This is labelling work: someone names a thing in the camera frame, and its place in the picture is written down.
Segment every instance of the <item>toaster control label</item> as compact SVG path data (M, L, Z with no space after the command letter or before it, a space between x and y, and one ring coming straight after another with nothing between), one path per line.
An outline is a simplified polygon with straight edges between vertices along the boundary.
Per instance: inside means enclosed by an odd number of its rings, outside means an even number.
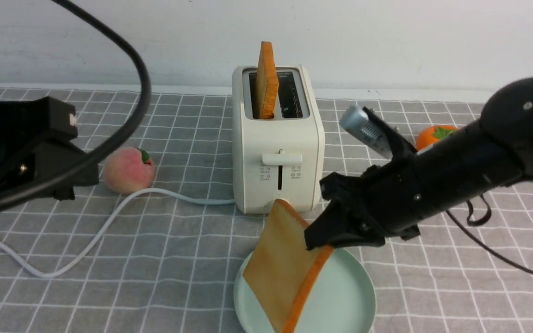
M263 166L260 168L260 179L261 180L271 180L271 167Z
M292 166L291 167L291 179L299 179L302 177L302 166Z

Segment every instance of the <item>toaster slot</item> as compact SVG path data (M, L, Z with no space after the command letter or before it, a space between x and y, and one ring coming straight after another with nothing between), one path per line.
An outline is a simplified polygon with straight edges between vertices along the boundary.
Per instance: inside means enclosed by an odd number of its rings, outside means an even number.
M278 68L279 90L273 119L260 119L260 111L254 110L252 101L256 99L256 69L246 69L242 74L244 107L247 118L260 121L293 120L308 118L310 112L303 91L302 77L295 68Z
M277 188L279 191L283 187L283 165L279 165L279 182L277 183Z

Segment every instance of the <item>white wall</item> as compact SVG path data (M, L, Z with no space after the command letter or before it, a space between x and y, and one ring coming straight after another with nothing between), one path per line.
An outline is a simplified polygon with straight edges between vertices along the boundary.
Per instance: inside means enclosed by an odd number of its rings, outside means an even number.
M261 40L317 88L494 89L533 75L532 0L75 0L141 52L156 85L229 86ZM48 0L0 0L0 82L137 84Z

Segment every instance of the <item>black cable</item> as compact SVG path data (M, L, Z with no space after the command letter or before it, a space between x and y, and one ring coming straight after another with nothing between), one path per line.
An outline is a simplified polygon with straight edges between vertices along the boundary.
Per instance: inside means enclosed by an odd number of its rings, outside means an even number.
M502 261L504 261L505 263L509 264L509 265L512 265L513 267L515 268L518 268L520 270L523 270L524 272L526 273L529 273L529 274L532 274L533 275L533 270L527 268L527 267L524 267L524 266L521 266L520 264L514 262L514 261L511 261L507 258L505 258L503 255L497 253L495 250L489 248L485 243L483 243L481 240L479 240L478 238L476 238L476 236L474 236L470 231L468 231L459 221L458 219L451 213L450 210L446 210L446 213L447 215L452 219L453 223L455 223L459 229L461 229L468 237L470 237L471 240L473 240L476 244L480 245L480 247L482 247L483 249L486 249L490 254L494 255L495 257L497 257L498 259L501 259Z
M99 21L97 18L91 16L90 13L84 11L73 2L68 0L52 0L59 6L67 9L69 12L79 17L85 23L88 23L93 28L101 32L104 36L112 40L122 51L127 53L137 69L139 80L141 81L141 94L139 96L139 103L133 110L133 114L127 119L121 128L116 133L111 135L106 141L102 142L97 148L86 154L80 160L68 165L64 169L43 179L38 179L31 184L27 184L13 189L10 192L0 194L0 211L10 209L28 200L37 198L38 196L49 192L59 184L70 181L74 176L78 175L85 168L92 164L100 163L106 156L112 154L115 150L127 141L127 139L139 127L146 112L148 111L149 102L151 100L151 82L149 74L143 60L139 53L116 32L112 31L108 26Z

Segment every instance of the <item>toaster lever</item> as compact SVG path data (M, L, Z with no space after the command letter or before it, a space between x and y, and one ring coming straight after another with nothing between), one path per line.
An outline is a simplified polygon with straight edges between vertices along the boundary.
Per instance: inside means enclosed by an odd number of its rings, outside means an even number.
M288 154L279 150L279 154L262 154L262 164L269 166L286 166L302 164L302 154Z

